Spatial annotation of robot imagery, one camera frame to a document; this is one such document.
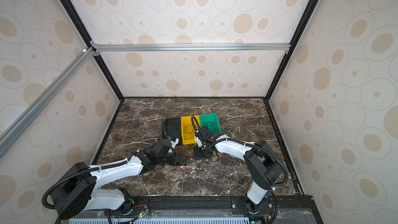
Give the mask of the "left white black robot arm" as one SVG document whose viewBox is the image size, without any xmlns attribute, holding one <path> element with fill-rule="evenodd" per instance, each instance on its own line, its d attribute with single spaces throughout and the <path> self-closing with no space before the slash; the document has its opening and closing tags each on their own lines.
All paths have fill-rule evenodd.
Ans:
<svg viewBox="0 0 398 224">
<path fill-rule="evenodd" d="M 185 155 L 178 153 L 174 142 L 169 139 L 158 139 L 150 147 L 117 162 L 96 166 L 78 162 L 44 193 L 41 204 L 56 210 L 61 220 L 84 211 L 122 209 L 131 202 L 128 192 L 125 189 L 103 189 L 104 185 L 145 174 L 159 166 L 179 167 L 185 162 Z"/>
</svg>

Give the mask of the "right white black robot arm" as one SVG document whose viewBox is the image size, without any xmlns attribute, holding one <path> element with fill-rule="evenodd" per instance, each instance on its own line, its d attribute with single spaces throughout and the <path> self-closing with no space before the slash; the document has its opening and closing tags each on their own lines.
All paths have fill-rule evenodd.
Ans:
<svg viewBox="0 0 398 224">
<path fill-rule="evenodd" d="M 217 151 L 246 163 L 253 183 L 246 194 L 245 208 L 251 213 L 259 210 L 263 199 L 276 187 L 284 186 L 289 181 L 284 163 L 264 140 L 244 142 L 224 133 L 213 134 L 206 126 L 194 128 L 194 140 L 197 143 L 194 154 L 198 159 L 210 157 Z"/>
</svg>

